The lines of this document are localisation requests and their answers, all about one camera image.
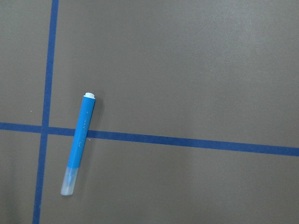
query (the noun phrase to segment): highlighter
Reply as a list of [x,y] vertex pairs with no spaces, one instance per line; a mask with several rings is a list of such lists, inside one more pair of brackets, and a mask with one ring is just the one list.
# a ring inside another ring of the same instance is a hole
[[61,187],[61,194],[63,196],[72,195],[74,192],[75,182],[81,162],[82,153],[84,150],[87,131],[93,114],[94,103],[94,95],[87,92],[83,96],[75,135],[71,147],[71,153],[66,167],[64,181]]

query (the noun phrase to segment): white marker end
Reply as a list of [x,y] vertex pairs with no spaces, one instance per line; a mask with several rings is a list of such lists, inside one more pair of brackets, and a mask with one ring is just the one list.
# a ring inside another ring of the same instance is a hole
[[91,98],[91,99],[95,99],[94,95],[91,92],[87,92],[84,95],[85,97]]

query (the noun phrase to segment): vertical tape line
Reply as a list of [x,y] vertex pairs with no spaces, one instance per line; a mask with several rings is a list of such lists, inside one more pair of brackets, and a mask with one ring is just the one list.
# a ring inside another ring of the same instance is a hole
[[49,118],[50,118],[50,104],[51,104],[51,92],[52,92],[58,3],[59,0],[52,0],[45,90],[44,90],[44,97],[43,97],[43,119],[42,119],[42,127],[41,127],[41,139],[40,139],[40,146],[39,146],[38,167],[37,167],[37,175],[36,175],[36,192],[35,192],[34,210],[33,210],[33,218],[32,218],[33,224],[39,223],[40,213],[41,213],[41,202],[42,202],[42,194],[43,194],[43,175],[45,170],[48,128],[49,128]]

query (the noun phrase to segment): blue tape line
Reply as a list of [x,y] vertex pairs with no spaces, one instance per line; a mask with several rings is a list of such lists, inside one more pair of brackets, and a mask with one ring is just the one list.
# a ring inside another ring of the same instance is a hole
[[[49,134],[73,136],[74,133],[75,133],[75,129],[49,127]],[[162,145],[171,145],[171,146],[209,148],[209,149],[220,149],[220,150],[238,151],[238,152],[299,156],[299,148],[295,148],[295,147],[268,146],[268,145],[249,144],[249,143],[174,138],[174,137],[145,135],[145,134],[130,134],[130,133],[104,132],[104,131],[92,131],[92,130],[87,132],[87,137],[94,138],[94,139],[132,141],[132,142],[162,144]]]
[[33,224],[39,223],[40,213],[41,213],[41,202],[42,202],[42,194],[43,194],[43,176],[44,176],[44,169],[45,169],[47,140],[48,140],[47,131],[48,131],[49,119],[50,119],[50,104],[51,104],[51,92],[52,92],[58,3],[59,0],[53,0],[51,6],[47,66],[46,66],[45,89],[44,89],[44,98],[43,98],[43,119],[42,119],[41,139],[40,139],[40,148],[39,148],[39,156],[38,156],[38,168],[37,168],[37,176],[36,176],[36,193],[34,199],[34,210],[33,210],[33,218],[32,218]]
[[61,128],[61,127],[49,127],[48,134],[74,136],[75,129]]
[[0,130],[41,133],[42,127],[36,125],[22,125],[0,122]]

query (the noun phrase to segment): blue highlighter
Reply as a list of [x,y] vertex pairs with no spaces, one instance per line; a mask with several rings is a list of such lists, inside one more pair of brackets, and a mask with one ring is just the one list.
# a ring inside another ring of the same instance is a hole
[[72,195],[74,191],[77,173],[86,141],[86,135],[93,114],[94,103],[94,95],[87,92],[83,96],[73,144],[71,147],[71,153],[66,167],[64,181],[61,187],[61,194],[64,196]]

